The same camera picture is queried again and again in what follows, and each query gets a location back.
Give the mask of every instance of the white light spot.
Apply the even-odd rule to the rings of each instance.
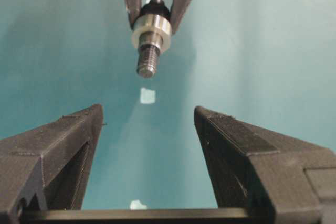
[[[155,103],[155,90],[141,88],[140,90],[140,103],[153,104]]]
[[[139,199],[135,199],[131,201],[130,204],[130,209],[131,210],[146,210],[147,206],[143,205]]]

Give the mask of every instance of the teal background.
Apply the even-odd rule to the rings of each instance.
[[[336,0],[193,0],[153,80],[123,0],[0,10],[1,138],[103,105],[85,209],[215,207],[197,105],[336,150]]]

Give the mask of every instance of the metal bolt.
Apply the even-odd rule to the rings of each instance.
[[[143,78],[151,78],[155,75],[158,69],[162,44],[162,37],[152,31],[140,36],[138,47],[139,61],[136,69],[138,75]]]
[[[150,0],[142,10],[143,16],[134,23],[132,41],[139,52],[138,75],[151,78],[158,69],[160,54],[170,47],[172,27],[163,0]]]

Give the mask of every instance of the black plastic jaw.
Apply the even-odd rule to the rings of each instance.
[[[0,223],[24,210],[80,209],[102,127],[94,105],[0,141]]]
[[[334,152],[202,107],[195,126],[219,207],[266,208],[275,224],[334,223]]]

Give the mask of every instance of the bolt thread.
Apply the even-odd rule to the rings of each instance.
[[[158,67],[160,50],[154,45],[143,45],[139,48],[137,73],[143,78],[151,78]]]

